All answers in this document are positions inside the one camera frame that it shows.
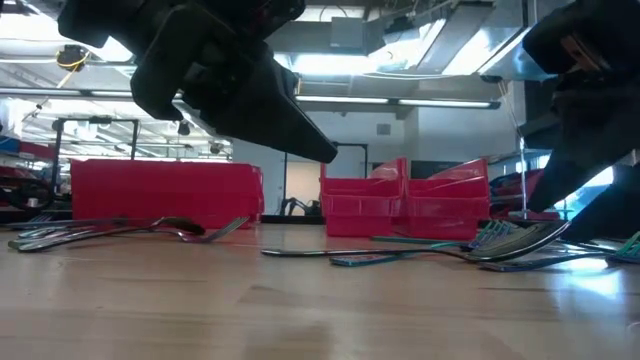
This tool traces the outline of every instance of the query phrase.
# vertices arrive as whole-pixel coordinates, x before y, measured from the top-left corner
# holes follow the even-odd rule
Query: fluorescent light
[[[293,64],[293,72],[306,75],[358,75],[376,71],[366,56],[302,54]]]
[[[0,87],[3,96],[80,96],[78,90],[47,88],[4,88]]]
[[[484,66],[482,66],[478,72],[480,74],[484,74],[489,71],[492,67],[494,67],[500,60],[502,60],[505,56],[507,56],[516,46],[520,45],[522,39],[531,31],[531,28],[525,29],[518,37],[513,39],[507,46],[505,46],[499,53],[497,53],[494,57],[492,57]]]
[[[388,99],[382,98],[353,98],[334,96],[297,96],[298,101],[303,102],[327,102],[327,103],[352,103],[352,104],[388,104]]]
[[[454,101],[454,100],[398,100],[399,105],[408,106],[431,106],[431,107],[458,107],[473,109],[488,109],[490,102],[486,101]]]
[[[133,97],[133,94],[131,93],[131,91],[123,91],[123,90],[116,90],[116,91],[108,91],[108,90],[107,91],[102,91],[102,90],[95,91],[95,90],[92,90],[92,91],[89,91],[89,93],[91,95],[97,96],[97,97],[100,97],[100,96],[109,97],[109,98],[111,98],[111,97],[121,97],[121,98],[124,98],[124,99],[128,99],[128,98]]]

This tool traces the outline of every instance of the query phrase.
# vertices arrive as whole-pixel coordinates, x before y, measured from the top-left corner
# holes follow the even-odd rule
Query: utensil
[[[48,227],[74,227],[74,226],[89,226],[89,225],[125,225],[131,221],[140,221],[144,219],[129,219],[129,218],[110,218],[110,219],[88,219],[88,220],[59,220],[59,221],[34,221],[34,222],[20,222],[0,225],[1,227],[23,230],[23,229],[40,229]]]
[[[493,220],[485,226],[482,231],[476,236],[476,239],[471,243],[467,244],[464,242],[452,242],[452,241],[442,241],[442,240],[428,240],[428,239],[413,239],[413,238],[398,238],[398,237],[389,237],[389,236],[375,236],[372,237],[372,241],[380,241],[380,242],[393,242],[393,243],[406,243],[406,244],[425,244],[431,245],[428,249],[442,249],[447,247],[460,247],[460,250],[463,252],[470,252],[473,249],[480,247],[482,244],[489,243],[496,239],[500,239],[513,230],[519,229],[519,227],[515,224],[502,221],[502,220]],[[331,258],[330,262],[336,266],[343,267],[363,267],[377,264],[386,264],[394,261],[399,261],[406,259],[407,255],[371,255],[371,256],[354,256],[354,257],[339,257],[339,258]]]
[[[539,270],[548,266],[562,264],[579,259],[597,259],[606,258],[607,260],[622,263],[640,264],[640,232],[631,237],[620,250],[611,250],[599,248],[597,246],[574,244],[573,246],[582,247],[589,250],[597,250],[597,252],[559,256],[554,258],[538,259],[531,261],[519,262],[502,262],[502,263],[480,263],[480,268],[496,272],[521,272]]]
[[[406,249],[406,250],[326,250],[326,251],[286,251],[278,249],[264,249],[263,255],[283,258],[316,258],[335,256],[366,256],[366,255],[408,255],[408,254],[441,254],[452,256],[472,263],[500,262],[519,258],[532,253],[553,242],[564,232],[569,223],[541,223],[533,225],[519,232],[514,232],[501,239],[503,246],[493,246],[490,250],[483,250],[495,242],[473,249],[470,253],[458,253],[440,249]]]
[[[200,225],[195,224],[190,219],[178,218],[178,217],[165,217],[153,222],[149,226],[145,227],[124,227],[115,230],[107,231],[91,231],[80,232],[78,234],[72,234],[62,237],[45,238],[41,240],[34,240],[27,243],[20,243],[16,241],[10,241],[9,247],[14,248],[20,252],[41,252],[57,246],[71,244],[74,242],[84,241],[88,239],[94,239],[103,236],[121,235],[127,233],[135,233],[138,231],[153,231],[163,226],[170,226],[183,231],[188,231],[194,234],[202,235],[206,232]]]
[[[231,223],[229,223],[227,226],[223,227],[222,229],[219,229],[216,232],[205,237],[200,237],[197,235],[185,233],[178,229],[162,229],[154,232],[162,232],[162,233],[178,235],[180,237],[180,240],[190,244],[210,244],[224,236],[229,235],[233,231],[236,231],[242,225],[244,225],[247,221],[249,221],[248,217],[237,218],[233,220]]]

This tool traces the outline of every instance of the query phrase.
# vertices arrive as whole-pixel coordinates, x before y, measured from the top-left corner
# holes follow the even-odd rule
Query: ceiling duct
[[[461,1],[418,65],[420,73],[441,74],[494,11],[493,2]]]
[[[372,21],[352,17],[334,17],[331,22],[292,21],[271,35],[267,43],[280,53],[369,55],[387,43],[418,37],[421,27],[446,19],[451,5],[446,2],[412,15],[413,30],[390,33],[394,22],[412,11],[413,7],[404,8]]]

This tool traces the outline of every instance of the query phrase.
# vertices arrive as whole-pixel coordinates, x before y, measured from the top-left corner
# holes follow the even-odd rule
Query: wall
[[[284,153],[236,139],[233,141],[233,162],[260,167],[265,214],[276,214],[284,191]]]
[[[408,124],[406,138],[412,156],[424,161],[470,161],[482,156],[507,154],[517,150],[517,123],[524,122],[522,83],[512,83],[498,110],[419,109],[416,120]],[[411,136],[417,132],[419,139]]]
[[[404,122],[390,113],[341,113],[309,112],[309,117],[332,141],[369,145],[371,163],[387,162],[404,156]],[[391,126],[390,135],[377,135],[377,125]],[[307,159],[289,155],[290,162],[306,162]],[[362,177],[364,175],[364,150],[360,147],[338,147],[338,156],[327,166],[327,176],[337,178]]]

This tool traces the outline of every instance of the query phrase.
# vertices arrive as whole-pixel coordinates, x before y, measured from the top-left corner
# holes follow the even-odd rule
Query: red plastic bin
[[[74,219],[184,216],[221,228],[259,221],[262,175],[245,164],[88,160],[71,166]]]
[[[489,218],[486,160],[463,164],[426,180],[408,180],[398,232],[419,238],[473,240]]]
[[[322,170],[322,210],[327,235],[391,235],[400,213],[405,170],[401,159],[382,165],[369,179],[326,178]]]

